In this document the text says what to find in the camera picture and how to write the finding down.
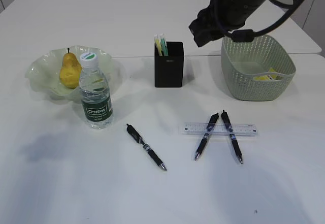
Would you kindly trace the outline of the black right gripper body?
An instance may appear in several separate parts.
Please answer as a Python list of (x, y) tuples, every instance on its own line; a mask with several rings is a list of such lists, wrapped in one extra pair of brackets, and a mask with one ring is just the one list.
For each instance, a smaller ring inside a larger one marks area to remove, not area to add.
[(264, 1), (210, 0), (209, 6), (198, 13), (199, 27), (204, 31), (217, 31), (219, 21), (227, 31), (239, 29)]

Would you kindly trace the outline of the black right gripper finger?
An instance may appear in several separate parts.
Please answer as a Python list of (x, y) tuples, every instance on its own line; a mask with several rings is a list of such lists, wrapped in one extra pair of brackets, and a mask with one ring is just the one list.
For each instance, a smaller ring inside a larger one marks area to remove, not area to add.
[(219, 31), (203, 31), (193, 33), (193, 38), (198, 47), (203, 47), (211, 41), (223, 38), (223, 34)]
[(193, 20), (188, 28), (192, 34), (201, 34), (205, 31), (205, 27), (200, 23), (199, 19)]

